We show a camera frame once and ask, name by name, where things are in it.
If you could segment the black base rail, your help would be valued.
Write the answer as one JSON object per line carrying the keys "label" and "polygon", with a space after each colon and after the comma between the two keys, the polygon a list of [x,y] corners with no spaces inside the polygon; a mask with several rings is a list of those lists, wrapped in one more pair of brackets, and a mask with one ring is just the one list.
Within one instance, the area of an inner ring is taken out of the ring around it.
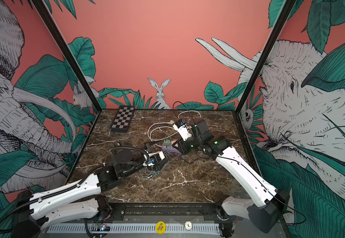
{"label": "black base rail", "polygon": [[110,202],[107,221],[123,221],[125,216],[199,216],[205,221],[231,222],[248,219],[247,211],[231,215],[219,203],[125,203]]}

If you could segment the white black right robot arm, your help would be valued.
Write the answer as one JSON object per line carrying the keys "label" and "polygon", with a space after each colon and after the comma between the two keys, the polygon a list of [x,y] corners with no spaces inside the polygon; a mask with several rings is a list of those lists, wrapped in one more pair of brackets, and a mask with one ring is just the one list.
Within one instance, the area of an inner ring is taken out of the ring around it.
{"label": "white black right robot arm", "polygon": [[199,150],[223,166],[245,189],[249,199],[228,197],[221,203],[227,216],[249,219],[263,233],[269,233],[287,210],[289,193],[264,180],[223,135],[213,135],[203,119],[173,124],[180,139],[173,147],[181,154]]}

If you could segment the yellow round sticker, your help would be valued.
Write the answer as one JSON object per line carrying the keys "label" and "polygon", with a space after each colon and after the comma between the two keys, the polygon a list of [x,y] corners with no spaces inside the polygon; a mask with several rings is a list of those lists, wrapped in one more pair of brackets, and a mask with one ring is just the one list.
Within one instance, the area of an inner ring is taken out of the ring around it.
{"label": "yellow round sticker", "polygon": [[166,224],[163,221],[159,221],[156,226],[155,226],[155,230],[158,234],[163,234],[166,231]]}

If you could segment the purple power strip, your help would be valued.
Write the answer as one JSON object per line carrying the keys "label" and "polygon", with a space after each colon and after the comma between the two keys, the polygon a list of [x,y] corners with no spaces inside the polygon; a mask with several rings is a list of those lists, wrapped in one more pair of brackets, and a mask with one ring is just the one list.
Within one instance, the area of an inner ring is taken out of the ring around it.
{"label": "purple power strip", "polygon": [[180,154],[180,152],[173,148],[171,145],[170,146],[165,146],[163,145],[162,146],[162,151],[165,152],[165,153],[177,153],[177,154]]}

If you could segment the green charger plug adapter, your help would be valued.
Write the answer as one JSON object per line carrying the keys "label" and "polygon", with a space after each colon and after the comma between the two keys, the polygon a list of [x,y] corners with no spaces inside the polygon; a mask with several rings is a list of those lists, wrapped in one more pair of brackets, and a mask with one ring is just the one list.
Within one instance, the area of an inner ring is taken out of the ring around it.
{"label": "green charger plug adapter", "polygon": [[171,141],[170,141],[169,139],[165,139],[165,140],[163,141],[163,145],[164,145],[165,147],[170,147],[170,146],[171,146]]}

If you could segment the black white checkerboard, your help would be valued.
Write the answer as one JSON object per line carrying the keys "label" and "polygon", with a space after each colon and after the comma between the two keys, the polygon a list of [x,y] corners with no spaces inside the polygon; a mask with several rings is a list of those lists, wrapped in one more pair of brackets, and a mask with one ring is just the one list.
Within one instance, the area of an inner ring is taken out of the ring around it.
{"label": "black white checkerboard", "polygon": [[112,122],[111,131],[127,133],[135,112],[134,106],[120,106]]}

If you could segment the white slotted rail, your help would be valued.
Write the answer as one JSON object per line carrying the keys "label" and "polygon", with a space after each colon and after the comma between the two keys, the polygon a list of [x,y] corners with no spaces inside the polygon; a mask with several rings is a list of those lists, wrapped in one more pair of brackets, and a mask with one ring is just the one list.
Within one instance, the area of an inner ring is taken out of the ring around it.
{"label": "white slotted rail", "polygon": [[[88,228],[94,234],[127,234],[127,233],[141,233],[153,234],[157,233],[155,230],[156,224],[152,223],[107,223],[107,224],[89,224]],[[48,231],[49,234],[85,234],[85,225],[77,223],[63,223],[51,226]],[[185,225],[178,223],[166,223],[167,233],[193,233],[206,235],[219,235],[220,229],[216,224],[192,224],[188,230]]]}

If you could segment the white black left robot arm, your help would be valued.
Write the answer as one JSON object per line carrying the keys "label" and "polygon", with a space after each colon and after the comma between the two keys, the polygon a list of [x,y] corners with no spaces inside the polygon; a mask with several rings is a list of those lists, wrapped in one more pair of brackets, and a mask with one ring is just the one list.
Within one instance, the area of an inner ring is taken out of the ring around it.
{"label": "white black left robot arm", "polygon": [[109,164],[94,167],[78,181],[45,192],[21,193],[14,209],[0,218],[0,234],[30,238],[54,224],[75,219],[111,219],[116,212],[102,192],[116,188],[122,178],[143,168],[160,171],[168,161],[162,151],[118,146],[110,152]]}

